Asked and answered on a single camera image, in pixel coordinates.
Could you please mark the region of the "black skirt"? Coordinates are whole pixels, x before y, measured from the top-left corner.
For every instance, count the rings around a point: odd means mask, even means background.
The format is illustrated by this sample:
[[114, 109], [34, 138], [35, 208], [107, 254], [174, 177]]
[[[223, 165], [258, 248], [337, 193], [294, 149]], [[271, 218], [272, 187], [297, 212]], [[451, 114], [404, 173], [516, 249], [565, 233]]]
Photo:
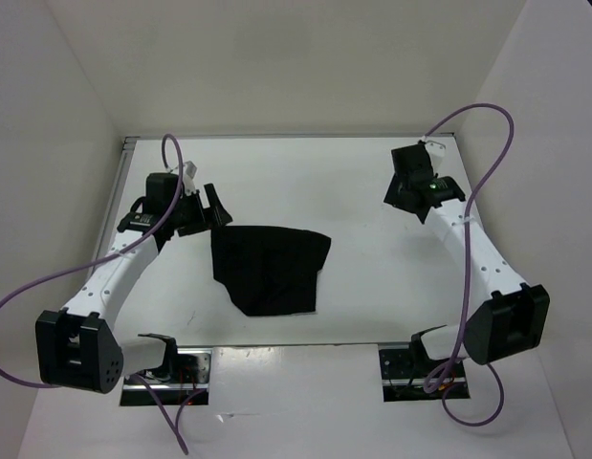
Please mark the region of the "black skirt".
[[211, 232], [213, 278], [247, 317], [316, 311], [331, 238], [310, 230], [234, 226]]

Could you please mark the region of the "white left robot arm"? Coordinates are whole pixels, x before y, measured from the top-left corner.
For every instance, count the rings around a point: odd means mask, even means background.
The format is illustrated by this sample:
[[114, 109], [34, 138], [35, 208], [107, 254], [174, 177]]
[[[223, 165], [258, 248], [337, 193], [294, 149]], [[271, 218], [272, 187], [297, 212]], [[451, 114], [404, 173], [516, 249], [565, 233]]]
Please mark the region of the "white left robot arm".
[[118, 224], [109, 262], [96, 268], [60, 310], [38, 317], [35, 337], [44, 383], [106, 394], [120, 378], [144, 370], [162, 383], [178, 375], [175, 338], [146, 333], [117, 341], [113, 330], [125, 300], [172, 236], [231, 223], [214, 185], [203, 190], [191, 185], [173, 173], [149, 174], [145, 194]]

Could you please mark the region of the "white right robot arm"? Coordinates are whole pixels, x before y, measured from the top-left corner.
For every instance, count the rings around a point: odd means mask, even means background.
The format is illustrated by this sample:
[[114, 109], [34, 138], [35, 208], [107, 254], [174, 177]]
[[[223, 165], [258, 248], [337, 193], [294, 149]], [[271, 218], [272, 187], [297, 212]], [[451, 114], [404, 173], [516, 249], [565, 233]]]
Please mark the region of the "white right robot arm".
[[[466, 196], [449, 176], [435, 173], [418, 142], [391, 151], [394, 175], [384, 201], [416, 215], [442, 242], [457, 267], [471, 274], [468, 317], [459, 359], [487, 364], [539, 346], [550, 305], [541, 285], [531, 285], [499, 253], [473, 217]], [[465, 229], [471, 263], [466, 265]]]

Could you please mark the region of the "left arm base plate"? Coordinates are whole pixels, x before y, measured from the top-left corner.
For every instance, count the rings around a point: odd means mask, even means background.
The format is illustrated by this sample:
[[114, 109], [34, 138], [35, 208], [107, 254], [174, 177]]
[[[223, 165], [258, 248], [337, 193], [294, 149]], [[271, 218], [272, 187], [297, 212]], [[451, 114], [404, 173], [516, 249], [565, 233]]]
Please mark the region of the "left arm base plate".
[[[212, 353], [211, 348], [180, 347], [171, 367], [146, 369], [138, 375], [165, 406], [208, 405]], [[132, 377], [124, 379], [120, 406], [154, 404], [143, 383]]]

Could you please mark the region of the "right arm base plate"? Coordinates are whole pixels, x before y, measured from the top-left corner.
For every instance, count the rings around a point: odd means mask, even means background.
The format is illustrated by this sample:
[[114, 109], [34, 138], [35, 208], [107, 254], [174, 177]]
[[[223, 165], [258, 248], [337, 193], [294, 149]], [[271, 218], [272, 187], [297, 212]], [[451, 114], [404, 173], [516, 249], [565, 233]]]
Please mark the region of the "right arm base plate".
[[424, 379], [437, 362], [416, 363], [406, 343], [380, 346], [378, 355], [386, 403], [435, 401], [441, 400], [444, 395], [448, 400], [471, 397], [465, 368], [461, 362], [453, 366], [449, 376], [436, 391], [428, 394], [423, 388]]

